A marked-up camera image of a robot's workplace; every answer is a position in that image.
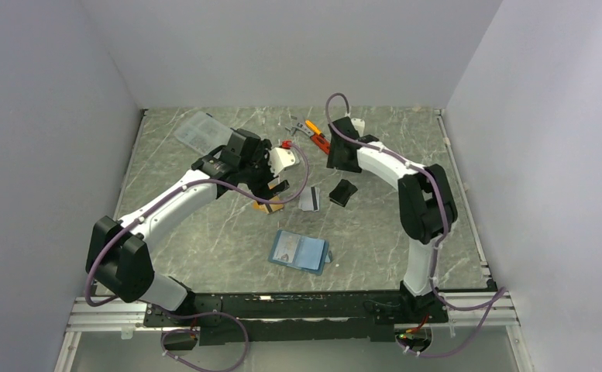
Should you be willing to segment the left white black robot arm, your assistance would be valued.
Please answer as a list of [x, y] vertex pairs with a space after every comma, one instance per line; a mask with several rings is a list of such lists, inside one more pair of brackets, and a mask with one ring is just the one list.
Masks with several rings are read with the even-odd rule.
[[245, 129], [234, 129], [227, 143], [198, 158], [183, 177], [165, 192], [120, 219], [100, 218], [93, 226], [85, 270], [84, 296], [92, 307], [91, 286], [97, 281], [115, 298], [144, 301], [163, 309], [175, 325], [182, 326], [197, 313], [196, 294], [180, 281], [158, 274], [152, 250], [191, 214], [227, 191], [260, 204], [275, 205], [288, 187], [275, 186], [279, 174], [298, 163], [291, 143], [273, 146]]

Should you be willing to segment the orange credit cards stack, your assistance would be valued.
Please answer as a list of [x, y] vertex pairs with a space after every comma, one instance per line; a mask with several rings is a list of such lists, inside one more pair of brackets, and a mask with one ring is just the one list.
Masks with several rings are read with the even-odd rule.
[[253, 207], [260, 212], [263, 212], [267, 215], [271, 213], [278, 212], [284, 208], [284, 204], [266, 204], [255, 201], [253, 203]]

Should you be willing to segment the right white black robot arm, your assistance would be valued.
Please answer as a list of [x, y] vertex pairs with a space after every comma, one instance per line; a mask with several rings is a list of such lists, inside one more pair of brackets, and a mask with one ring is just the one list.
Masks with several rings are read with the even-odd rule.
[[401, 282], [399, 311], [417, 322], [439, 300], [433, 292], [442, 241], [458, 219], [445, 170], [424, 166], [388, 149], [374, 136], [359, 136], [350, 117], [329, 124], [331, 145], [327, 167], [368, 171], [391, 185], [398, 195], [399, 217], [410, 238], [408, 268]]

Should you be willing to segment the blue card holder wallet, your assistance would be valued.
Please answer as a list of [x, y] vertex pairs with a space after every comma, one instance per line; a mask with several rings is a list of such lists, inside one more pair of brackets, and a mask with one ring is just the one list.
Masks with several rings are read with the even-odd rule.
[[[285, 230], [279, 229], [277, 231], [276, 236], [273, 239], [273, 245], [280, 231]], [[290, 267], [314, 275], [321, 275], [325, 265], [330, 264], [333, 261], [332, 251], [329, 249], [329, 242], [324, 239], [312, 238], [301, 234], [298, 235], [301, 236], [301, 242], [293, 263], [278, 263], [273, 261], [271, 259], [273, 245], [267, 260], [272, 264]]]

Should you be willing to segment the black card case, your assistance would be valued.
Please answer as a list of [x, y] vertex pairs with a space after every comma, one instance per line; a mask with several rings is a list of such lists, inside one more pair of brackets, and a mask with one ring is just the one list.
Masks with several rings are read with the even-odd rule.
[[352, 182], [341, 179], [335, 188], [329, 192], [329, 200], [336, 205], [346, 207], [350, 198], [357, 193], [358, 187]]

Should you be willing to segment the silver grey card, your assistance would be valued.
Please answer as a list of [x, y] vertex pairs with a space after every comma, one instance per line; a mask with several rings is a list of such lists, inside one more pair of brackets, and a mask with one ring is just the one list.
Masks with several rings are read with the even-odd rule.
[[320, 209], [320, 189], [315, 186], [304, 188], [298, 199], [298, 207], [303, 212], [317, 212]]

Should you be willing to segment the single silver VIP card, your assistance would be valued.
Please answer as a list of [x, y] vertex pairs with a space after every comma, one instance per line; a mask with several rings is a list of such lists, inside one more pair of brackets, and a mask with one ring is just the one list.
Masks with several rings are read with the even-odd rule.
[[271, 259], [278, 263], [292, 264], [300, 242], [300, 235], [280, 231], [273, 245]]

